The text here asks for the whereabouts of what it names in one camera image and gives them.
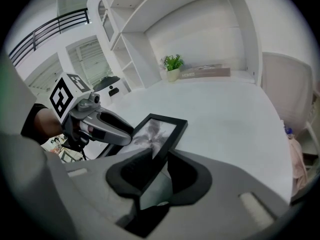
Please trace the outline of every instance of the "black picture frame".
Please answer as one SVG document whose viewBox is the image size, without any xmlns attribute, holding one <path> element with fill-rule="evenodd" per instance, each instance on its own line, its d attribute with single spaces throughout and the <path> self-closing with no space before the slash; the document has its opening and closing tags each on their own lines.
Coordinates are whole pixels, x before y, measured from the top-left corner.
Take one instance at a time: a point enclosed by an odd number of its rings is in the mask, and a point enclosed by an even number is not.
<svg viewBox="0 0 320 240">
<path fill-rule="evenodd" d="M 184 134 L 187 126 L 188 126 L 188 121 L 184 119 L 179 119 L 179 118 L 174 118 L 174 117 L 169 117 L 169 116 L 164 116 L 164 115 L 159 115 L 159 114 L 152 114 L 150 113 L 145 119 L 143 119 L 133 130 L 131 137 L 134 137 L 137 132 L 140 131 L 140 129 L 150 120 L 158 120 L 162 121 L 165 123 L 169 123 L 172 125 L 175 125 L 175 128 L 173 132 L 170 134 L 168 139 L 165 141 L 159 152 L 156 154 L 156 156 L 153 158 L 153 160 L 158 163 L 160 161 L 163 161 L 165 157 L 167 156 L 167 153 L 170 149 L 174 149 L 178 142 L 180 141 L 182 135 Z M 98 158 L 103 158 L 103 157 L 109 157 L 109 156 L 115 156 L 117 153 L 123 148 L 123 146 L 119 145 L 113 145 L 109 144 L 99 155 L 96 159 Z"/>
</svg>

